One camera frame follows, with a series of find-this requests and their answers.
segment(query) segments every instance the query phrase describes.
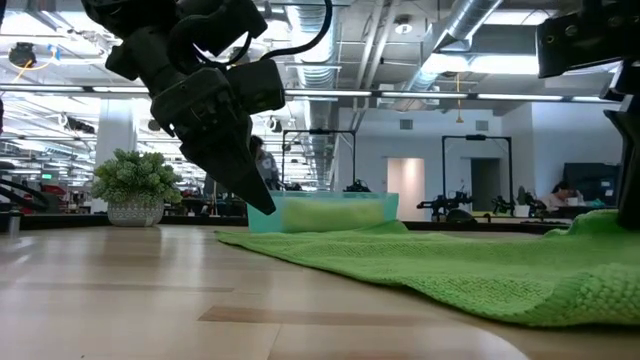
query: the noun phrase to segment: ceiling light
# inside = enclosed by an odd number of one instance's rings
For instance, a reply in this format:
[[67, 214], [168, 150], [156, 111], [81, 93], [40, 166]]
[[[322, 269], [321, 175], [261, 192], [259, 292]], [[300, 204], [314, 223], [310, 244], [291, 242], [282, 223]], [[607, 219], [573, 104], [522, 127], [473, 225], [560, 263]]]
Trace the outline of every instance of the ceiling light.
[[396, 24], [396, 34], [404, 35], [410, 33], [411, 30], [413, 30], [413, 26], [409, 24], [410, 21], [411, 16], [409, 15], [400, 15], [396, 17], [396, 21], [394, 22]]
[[40, 174], [41, 171], [40, 170], [35, 170], [35, 169], [15, 169], [15, 170], [6, 170], [6, 172], [8, 172], [9, 174], [24, 174], [24, 175], [29, 175], [29, 174]]
[[27, 133], [22, 131], [22, 130], [18, 130], [18, 129], [14, 129], [11, 126], [3, 126], [2, 127], [2, 131], [4, 131], [5, 133], [12, 133], [12, 134], [16, 134], [16, 135], [26, 135]]
[[368, 97], [371, 96], [371, 91], [358, 91], [358, 90], [285, 90], [285, 95], [288, 96], [351, 96], [351, 97]]
[[496, 10], [489, 15], [484, 25], [518, 25], [518, 26], [535, 26], [542, 24], [550, 16], [554, 15], [556, 10]]
[[469, 71], [484, 74], [537, 75], [538, 58], [528, 55], [485, 55], [471, 61]]
[[63, 167], [63, 168], [67, 168], [67, 167], [71, 166], [69, 164], [65, 164], [65, 163], [61, 163], [61, 162], [48, 162], [47, 165], [58, 166], [58, 167]]
[[113, 92], [113, 93], [136, 93], [136, 94], [146, 94], [149, 92], [146, 87], [143, 86], [111, 86], [111, 87], [101, 87], [96, 86], [93, 88], [95, 92]]
[[400, 24], [396, 26], [396, 34], [404, 35], [408, 34], [413, 30], [413, 26], [409, 24]]
[[397, 92], [383, 91], [380, 97], [397, 98], [397, 99], [466, 99], [467, 94], [458, 93], [440, 93], [440, 92]]
[[562, 101], [558, 95], [478, 94], [478, 100]]
[[597, 96], [574, 96], [571, 98], [571, 102], [615, 104], [613, 101], [603, 100]]
[[59, 85], [0, 85], [0, 91], [27, 91], [27, 92], [82, 92], [80, 86]]
[[23, 150], [32, 150], [32, 151], [45, 151], [46, 148], [37, 142], [28, 141], [28, 140], [13, 140], [15, 145]]
[[464, 56], [431, 54], [422, 65], [423, 73], [467, 72], [469, 62]]

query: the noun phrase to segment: green cloth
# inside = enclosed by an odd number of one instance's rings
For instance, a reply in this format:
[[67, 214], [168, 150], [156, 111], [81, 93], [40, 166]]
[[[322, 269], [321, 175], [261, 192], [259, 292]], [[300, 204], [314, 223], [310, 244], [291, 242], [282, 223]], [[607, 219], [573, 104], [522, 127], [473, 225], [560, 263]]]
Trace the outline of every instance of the green cloth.
[[361, 281], [408, 286], [469, 313], [529, 326], [640, 324], [640, 234], [614, 212], [541, 238], [411, 233], [402, 223], [343, 232], [220, 233], [218, 239]]
[[285, 233], [353, 230], [384, 222], [384, 202], [358, 199], [333, 203], [316, 199], [287, 198], [282, 209]]

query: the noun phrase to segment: green plant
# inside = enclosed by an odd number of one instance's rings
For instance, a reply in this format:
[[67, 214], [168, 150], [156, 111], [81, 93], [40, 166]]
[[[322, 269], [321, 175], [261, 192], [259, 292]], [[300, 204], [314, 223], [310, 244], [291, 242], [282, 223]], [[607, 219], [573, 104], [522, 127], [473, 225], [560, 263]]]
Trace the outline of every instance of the green plant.
[[181, 178], [171, 166], [164, 165], [162, 154], [121, 149], [114, 154], [115, 159], [105, 161], [94, 172], [98, 177], [92, 187], [94, 197], [114, 203], [136, 199], [145, 204], [182, 199], [173, 186]]

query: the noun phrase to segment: fluorescent light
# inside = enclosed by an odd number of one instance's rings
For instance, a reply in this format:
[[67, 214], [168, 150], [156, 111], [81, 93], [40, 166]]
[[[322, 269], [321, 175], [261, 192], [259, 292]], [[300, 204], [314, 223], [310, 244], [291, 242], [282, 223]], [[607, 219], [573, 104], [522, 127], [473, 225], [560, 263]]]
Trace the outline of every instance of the fluorescent light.
[[467, 94], [463, 93], [441, 93], [441, 92], [397, 92], [383, 91], [380, 97], [383, 98], [399, 98], [399, 99], [466, 99]]
[[61, 162], [48, 162], [47, 165], [57, 166], [57, 167], [64, 167], [64, 168], [67, 168], [67, 167], [71, 166], [69, 164], [65, 164], [65, 163], [61, 163]]
[[22, 131], [22, 130], [18, 130], [18, 129], [14, 129], [11, 126], [3, 126], [2, 130], [5, 133], [12, 133], [12, 134], [16, 134], [16, 135], [26, 135], [27, 133]]
[[528, 55], [484, 55], [471, 61], [469, 71], [484, 74], [537, 75], [538, 58]]
[[13, 142], [15, 143], [15, 145], [17, 147], [19, 147], [20, 149], [23, 149], [23, 150], [32, 150], [32, 151], [45, 151], [46, 150], [44, 145], [42, 145], [40, 143], [37, 143], [37, 142], [33, 142], [33, 141], [13, 140]]
[[371, 91], [359, 90], [285, 90], [288, 96], [352, 96], [352, 97], [368, 97], [372, 95]]
[[9, 174], [24, 174], [24, 175], [28, 175], [28, 174], [40, 174], [41, 171], [40, 170], [31, 170], [31, 169], [15, 169], [15, 170], [6, 170]]
[[431, 54], [420, 69], [423, 73], [467, 72], [469, 62], [464, 56]]
[[540, 25], [549, 16], [553, 16], [555, 10], [496, 10], [489, 15], [484, 25]]
[[0, 85], [2, 91], [29, 91], [29, 92], [78, 92], [83, 91], [80, 86], [55, 86], [55, 85]]
[[106, 59], [98, 58], [98, 59], [60, 59], [60, 60], [54, 60], [53, 62], [57, 65], [82, 66], [82, 65], [104, 64], [105, 61]]
[[562, 101], [558, 95], [478, 94], [478, 100]]
[[90, 166], [90, 165], [84, 165], [84, 164], [80, 164], [80, 163], [77, 163], [77, 162], [74, 162], [74, 163], [71, 163], [71, 164], [73, 165], [74, 168], [93, 171], [93, 166]]
[[93, 91], [113, 92], [113, 93], [136, 93], [136, 94], [146, 94], [149, 92], [147, 88], [142, 86], [111, 86], [111, 87], [96, 86], [93, 88]]
[[614, 104], [615, 103], [613, 101], [600, 99], [597, 96], [574, 96], [574, 97], [571, 98], [571, 102], [610, 103], [610, 104]]
[[86, 182], [86, 181], [89, 181], [91, 179], [89, 179], [89, 178], [76, 178], [76, 177], [72, 177], [72, 176], [63, 176], [63, 177], [60, 177], [60, 180], [62, 180], [62, 181], [74, 181], [74, 182], [80, 182], [80, 181]]

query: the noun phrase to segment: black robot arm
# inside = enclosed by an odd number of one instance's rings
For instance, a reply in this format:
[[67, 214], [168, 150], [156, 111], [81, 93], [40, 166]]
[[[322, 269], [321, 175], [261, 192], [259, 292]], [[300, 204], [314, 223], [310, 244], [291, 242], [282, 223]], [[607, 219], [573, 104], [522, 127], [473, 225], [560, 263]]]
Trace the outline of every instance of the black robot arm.
[[621, 61], [603, 98], [621, 101], [620, 111], [605, 115], [623, 139], [618, 180], [618, 223], [640, 229], [640, 2], [583, 0], [582, 10], [547, 19], [538, 26], [536, 43], [540, 77]]
[[182, 141], [180, 151], [214, 180], [258, 210], [275, 211], [248, 149], [249, 115], [285, 105], [284, 89], [273, 56], [306, 51], [280, 50], [260, 61], [228, 68], [218, 56], [247, 33], [240, 59], [267, 23], [251, 0], [82, 0], [95, 22], [123, 39], [106, 67], [149, 89], [151, 113], [162, 129]]

